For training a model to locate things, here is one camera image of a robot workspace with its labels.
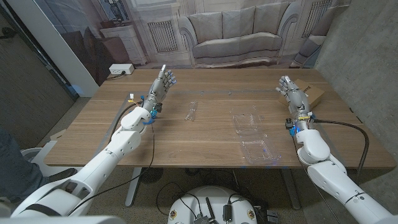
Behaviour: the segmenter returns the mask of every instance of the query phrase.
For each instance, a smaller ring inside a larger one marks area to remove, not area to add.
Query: jeans
[[[48,182],[37,164],[26,161],[16,140],[0,127],[0,197],[25,199]]]

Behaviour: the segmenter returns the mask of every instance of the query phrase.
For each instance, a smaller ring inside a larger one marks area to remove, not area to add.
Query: printed backdrop
[[[310,68],[339,0],[35,0],[97,84],[136,68]]]

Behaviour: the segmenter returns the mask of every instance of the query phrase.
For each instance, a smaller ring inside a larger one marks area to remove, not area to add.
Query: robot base
[[[207,206],[206,198],[209,198],[211,208],[218,223],[225,223],[223,220],[223,207],[228,203],[229,196],[236,194],[235,191],[219,186],[202,186],[195,188],[188,193],[198,197],[203,216],[211,217]],[[240,195],[231,197],[231,202],[241,198]],[[182,201],[192,209],[196,216],[200,214],[198,201],[191,195],[184,195]],[[193,213],[185,206],[180,199],[172,205],[169,213],[168,224],[192,224],[195,217]],[[252,205],[246,200],[237,201],[232,204],[232,220],[228,223],[257,224],[257,219]]]

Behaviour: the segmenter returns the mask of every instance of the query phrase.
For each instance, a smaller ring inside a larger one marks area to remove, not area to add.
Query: cardboard box
[[[320,101],[322,95],[325,91],[306,83],[303,80],[296,80],[294,83],[307,95],[308,103],[310,104],[311,109],[314,108]],[[288,106],[288,102],[286,101],[284,96],[279,97],[279,102],[283,103],[284,105]]]

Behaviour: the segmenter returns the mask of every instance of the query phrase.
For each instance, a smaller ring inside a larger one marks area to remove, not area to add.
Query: power strip
[[[131,74],[132,71],[134,71],[134,66],[132,66],[132,64],[112,64],[109,71],[112,75],[120,75],[123,71],[125,71],[126,74]]]

